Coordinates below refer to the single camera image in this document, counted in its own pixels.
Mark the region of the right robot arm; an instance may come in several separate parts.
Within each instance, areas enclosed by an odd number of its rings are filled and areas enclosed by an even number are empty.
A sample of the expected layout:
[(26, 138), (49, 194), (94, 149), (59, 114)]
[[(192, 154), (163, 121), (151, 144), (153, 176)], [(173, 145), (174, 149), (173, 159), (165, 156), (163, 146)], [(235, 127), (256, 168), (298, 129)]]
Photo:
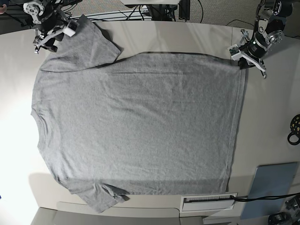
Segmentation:
[(30, 0), (23, 4), (23, 10), (31, 16), (35, 30), (35, 53), (39, 53), (41, 48), (57, 52), (54, 43), (63, 39), (64, 29), (70, 23), (61, 10), (64, 3), (64, 0)]

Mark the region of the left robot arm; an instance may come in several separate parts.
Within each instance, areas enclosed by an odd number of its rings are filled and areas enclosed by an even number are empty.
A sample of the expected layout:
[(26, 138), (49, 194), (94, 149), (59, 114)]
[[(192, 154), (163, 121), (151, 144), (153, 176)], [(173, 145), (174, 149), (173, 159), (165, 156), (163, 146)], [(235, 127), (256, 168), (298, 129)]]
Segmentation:
[(251, 68), (255, 63), (264, 65), (263, 57), (284, 38), (287, 17), (293, 12), (293, 0), (262, 0), (257, 6), (252, 37), (241, 30), (243, 36), (238, 48), (250, 60), (241, 57), (240, 69)]

